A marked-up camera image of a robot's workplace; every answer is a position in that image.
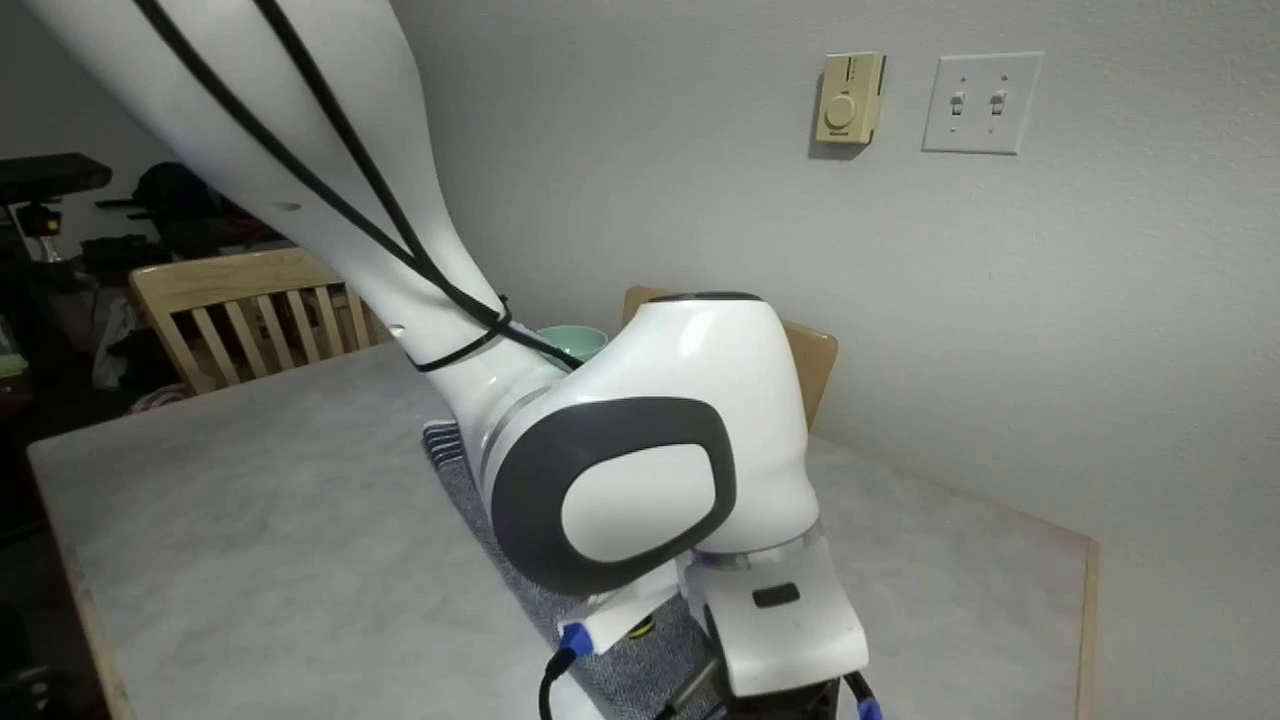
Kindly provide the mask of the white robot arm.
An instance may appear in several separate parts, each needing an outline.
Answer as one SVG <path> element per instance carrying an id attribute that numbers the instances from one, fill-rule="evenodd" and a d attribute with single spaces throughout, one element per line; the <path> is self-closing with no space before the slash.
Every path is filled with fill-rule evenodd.
<path id="1" fill-rule="evenodd" d="M 782 322 L 753 292 L 659 297 L 575 360 L 473 262 L 390 0 L 22 0 L 204 183 L 364 297 L 448 406 L 496 548 L 595 596 L 664 563 L 800 596 L 818 501 Z"/>

